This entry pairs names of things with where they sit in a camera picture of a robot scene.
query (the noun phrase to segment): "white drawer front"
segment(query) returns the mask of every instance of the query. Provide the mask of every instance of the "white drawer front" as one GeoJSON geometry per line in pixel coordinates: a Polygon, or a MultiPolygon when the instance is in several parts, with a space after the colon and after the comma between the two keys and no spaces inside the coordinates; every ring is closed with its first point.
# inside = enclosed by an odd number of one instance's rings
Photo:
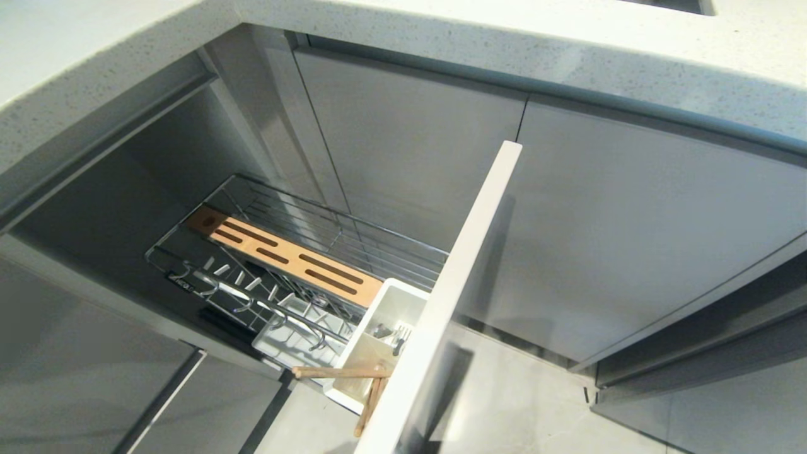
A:
{"type": "Polygon", "coordinates": [[[471,271],[520,155],[521,145],[509,141],[502,144],[356,453],[392,453],[398,446],[403,452],[417,448],[418,427],[432,413],[432,402],[424,397],[439,394],[448,378],[441,373],[450,364],[445,330],[470,283],[471,271]]]}

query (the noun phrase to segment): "white plastic container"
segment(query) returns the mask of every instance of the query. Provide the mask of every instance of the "white plastic container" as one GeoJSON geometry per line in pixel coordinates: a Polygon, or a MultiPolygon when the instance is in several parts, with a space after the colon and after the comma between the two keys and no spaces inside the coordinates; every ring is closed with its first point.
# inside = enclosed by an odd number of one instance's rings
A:
{"type": "MultiPolygon", "coordinates": [[[[296,298],[293,293],[284,298],[280,305],[309,320],[317,320],[319,325],[345,337],[350,333],[344,327],[340,318],[322,309],[309,307],[311,306],[309,303],[296,298]]],[[[319,337],[304,324],[297,322],[293,318],[289,318],[285,324],[276,330],[270,330],[273,324],[274,319],[266,324],[258,336],[255,337],[252,345],[264,355],[285,364],[289,368],[294,366],[334,367],[339,360],[340,354],[345,351],[345,347],[341,343],[330,338],[325,339],[325,344],[322,348],[310,351],[309,348],[320,341],[319,337]]],[[[325,383],[325,379],[315,379],[315,381],[321,385],[325,383]]]]}
{"type": "MultiPolygon", "coordinates": [[[[427,292],[409,284],[397,279],[385,280],[334,367],[374,368],[381,363],[387,370],[394,369],[399,356],[393,355],[393,347],[386,339],[375,338],[372,331],[379,324],[390,329],[417,325],[428,299],[427,292]]],[[[336,403],[360,414],[371,382],[371,379],[332,379],[325,383],[323,390],[336,403]]]]}

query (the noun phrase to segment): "metal hook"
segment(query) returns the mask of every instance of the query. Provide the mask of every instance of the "metal hook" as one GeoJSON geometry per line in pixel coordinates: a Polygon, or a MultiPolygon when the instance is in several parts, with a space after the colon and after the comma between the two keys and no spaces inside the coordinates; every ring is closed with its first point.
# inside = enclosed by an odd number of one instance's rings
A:
{"type": "Polygon", "coordinates": [[[213,279],[210,279],[210,278],[206,278],[206,279],[202,279],[202,280],[203,280],[204,282],[207,282],[208,284],[210,284],[210,282],[209,282],[209,281],[211,281],[211,280],[213,281],[213,284],[212,284],[212,285],[213,285],[213,288],[211,288],[210,290],[205,290],[204,292],[198,292],[198,295],[199,295],[199,296],[205,296],[205,297],[206,297],[206,298],[205,298],[205,300],[209,301],[209,300],[211,299],[211,297],[212,297],[212,296],[213,296],[213,295],[214,295],[216,292],[218,292],[218,291],[219,291],[219,289],[221,288],[221,282],[219,282],[218,280],[213,280],[213,279]]]}
{"type": "Polygon", "coordinates": [[[234,313],[242,313],[242,312],[244,312],[244,311],[249,310],[250,308],[252,308],[252,305],[253,305],[253,303],[254,303],[254,302],[255,302],[255,298],[250,297],[250,298],[249,298],[249,301],[247,302],[247,304],[246,304],[246,305],[243,305],[243,306],[241,306],[240,308],[235,308],[235,309],[233,309],[232,311],[233,311],[234,313]]]}
{"type": "Polygon", "coordinates": [[[276,330],[276,329],[280,328],[281,326],[286,325],[286,322],[288,322],[288,321],[289,321],[289,316],[288,316],[288,315],[286,315],[286,314],[284,314],[284,313],[282,313],[282,312],[280,313],[280,315],[282,315],[282,316],[283,316],[283,319],[281,319],[281,321],[280,321],[280,322],[275,323],[274,325],[270,326],[270,327],[269,327],[269,331],[274,331],[274,330],[276,330]]]}
{"type": "Polygon", "coordinates": [[[176,277],[179,279],[185,278],[190,274],[190,264],[187,261],[182,261],[182,266],[185,268],[185,272],[181,275],[177,275],[176,277]]]}
{"type": "Polygon", "coordinates": [[[314,347],[309,348],[308,351],[314,351],[322,347],[325,347],[325,333],[320,331],[319,335],[320,335],[320,341],[317,342],[316,345],[314,345],[314,347]]]}

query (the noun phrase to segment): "wire basket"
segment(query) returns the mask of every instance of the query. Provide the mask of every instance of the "wire basket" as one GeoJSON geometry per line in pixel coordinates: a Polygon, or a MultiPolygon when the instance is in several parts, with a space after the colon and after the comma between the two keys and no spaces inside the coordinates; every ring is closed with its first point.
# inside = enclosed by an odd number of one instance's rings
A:
{"type": "MultiPolygon", "coordinates": [[[[203,205],[378,280],[396,278],[427,292],[448,257],[436,247],[248,175],[230,176],[197,208],[203,205]]],[[[311,334],[303,336],[309,351],[344,347],[364,307],[205,238],[185,225],[193,212],[149,248],[149,263],[253,333],[293,326],[311,334]],[[289,304],[294,300],[304,305],[289,304]]]]}

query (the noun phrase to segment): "white quartz countertop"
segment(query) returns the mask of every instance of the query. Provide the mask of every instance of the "white quartz countertop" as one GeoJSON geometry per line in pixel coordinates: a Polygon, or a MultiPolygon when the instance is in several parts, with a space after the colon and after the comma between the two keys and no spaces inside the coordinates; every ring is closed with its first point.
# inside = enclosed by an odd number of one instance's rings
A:
{"type": "Polygon", "coordinates": [[[0,174],[244,22],[807,141],[807,2],[712,2],[714,16],[617,0],[0,0],[0,174]]]}

